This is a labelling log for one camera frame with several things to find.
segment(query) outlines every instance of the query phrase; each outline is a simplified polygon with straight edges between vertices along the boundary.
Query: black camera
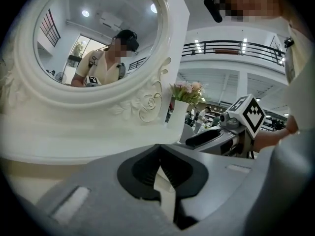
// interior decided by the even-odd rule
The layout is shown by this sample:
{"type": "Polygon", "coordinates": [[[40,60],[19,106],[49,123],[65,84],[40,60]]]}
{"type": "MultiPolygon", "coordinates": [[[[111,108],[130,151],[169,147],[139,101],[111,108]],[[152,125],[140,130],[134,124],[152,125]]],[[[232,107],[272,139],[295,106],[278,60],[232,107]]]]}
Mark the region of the black camera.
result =
{"type": "Polygon", "coordinates": [[[217,23],[222,22],[222,16],[220,15],[219,9],[214,3],[214,0],[203,0],[203,4],[206,6],[210,14],[212,15],[213,19],[217,23]]]}

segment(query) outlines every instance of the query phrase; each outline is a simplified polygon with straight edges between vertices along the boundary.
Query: black cap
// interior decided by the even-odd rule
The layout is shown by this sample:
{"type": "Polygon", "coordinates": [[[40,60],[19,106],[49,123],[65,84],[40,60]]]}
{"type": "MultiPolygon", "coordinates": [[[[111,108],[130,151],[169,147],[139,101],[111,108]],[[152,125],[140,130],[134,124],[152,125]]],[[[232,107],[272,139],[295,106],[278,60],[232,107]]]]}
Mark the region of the black cap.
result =
{"type": "Polygon", "coordinates": [[[128,40],[131,37],[137,39],[137,34],[129,29],[124,29],[116,35],[116,38],[128,40]]]}

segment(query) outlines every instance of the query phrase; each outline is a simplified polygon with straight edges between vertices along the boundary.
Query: ceiling light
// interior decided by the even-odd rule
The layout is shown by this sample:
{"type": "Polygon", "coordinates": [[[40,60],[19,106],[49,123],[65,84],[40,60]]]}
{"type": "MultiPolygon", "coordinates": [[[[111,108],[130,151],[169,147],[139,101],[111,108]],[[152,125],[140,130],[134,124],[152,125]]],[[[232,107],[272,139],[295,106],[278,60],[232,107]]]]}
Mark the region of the ceiling light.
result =
{"type": "Polygon", "coordinates": [[[85,16],[85,17],[88,17],[90,14],[87,10],[83,10],[82,11],[82,15],[85,16]]]}
{"type": "Polygon", "coordinates": [[[243,39],[243,44],[242,44],[242,53],[245,52],[245,49],[246,49],[246,42],[247,42],[247,38],[244,38],[244,39],[243,39]]]}
{"type": "Polygon", "coordinates": [[[156,5],[154,3],[152,3],[151,5],[151,10],[154,12],[154,13],[157,13],[157,8],[156,8],[156,5]]]}
{"type": "Polygon", "coordinates": [[[197,39],[195,40],[195,43],[196,43],[196,47],[198,49],[198,52],[201,53],[202,52],[201,47],[200,47],[199,41],[197,39]]]}
{"type": "Polygon", "coordinates": [[[279,64],[282,64],[285,61],[285,58],[282,58],[282,60],[279,61],[279,64]]]}

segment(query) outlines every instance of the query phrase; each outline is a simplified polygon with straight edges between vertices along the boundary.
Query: pink flower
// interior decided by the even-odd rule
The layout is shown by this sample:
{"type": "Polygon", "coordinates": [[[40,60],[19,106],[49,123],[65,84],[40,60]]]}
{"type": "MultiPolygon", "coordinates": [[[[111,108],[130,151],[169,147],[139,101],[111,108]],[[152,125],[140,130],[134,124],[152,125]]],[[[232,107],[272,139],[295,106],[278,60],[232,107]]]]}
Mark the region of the pink flower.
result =
{"type": "Polygon", "coordinates": [[[199,82],[194,82],[191,84],[193,89],[200,89],[201,88],[201,84],[199,82]]]}
{"type": "Polygon", "coordinates": [[[187,82],[177,82],[176,83],[176,86],[178,86],[178,87],[186,87],[187,86],[187,82]]]}
{"type": "Polygon", "coordinates": [[[192,92],[192,86],[191,85],[187,85],[186,86],[186,92],[187,93],[191,93],[192,92]]]}

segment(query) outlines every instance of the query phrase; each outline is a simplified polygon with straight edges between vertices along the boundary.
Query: white vase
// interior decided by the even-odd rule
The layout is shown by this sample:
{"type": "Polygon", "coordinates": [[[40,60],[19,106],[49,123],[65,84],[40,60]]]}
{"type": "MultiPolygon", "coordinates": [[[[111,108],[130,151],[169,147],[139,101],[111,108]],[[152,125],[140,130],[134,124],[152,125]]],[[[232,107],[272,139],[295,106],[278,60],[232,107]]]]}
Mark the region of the white vase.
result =
{"type": "Polygon", "coordinates": [[[178,134],[178,140],[182,136],[188,106],[189,104],[187,102],[176,100],[173,113],[167,124],[167,128],[174,130],[174,132],[178,134]]]}

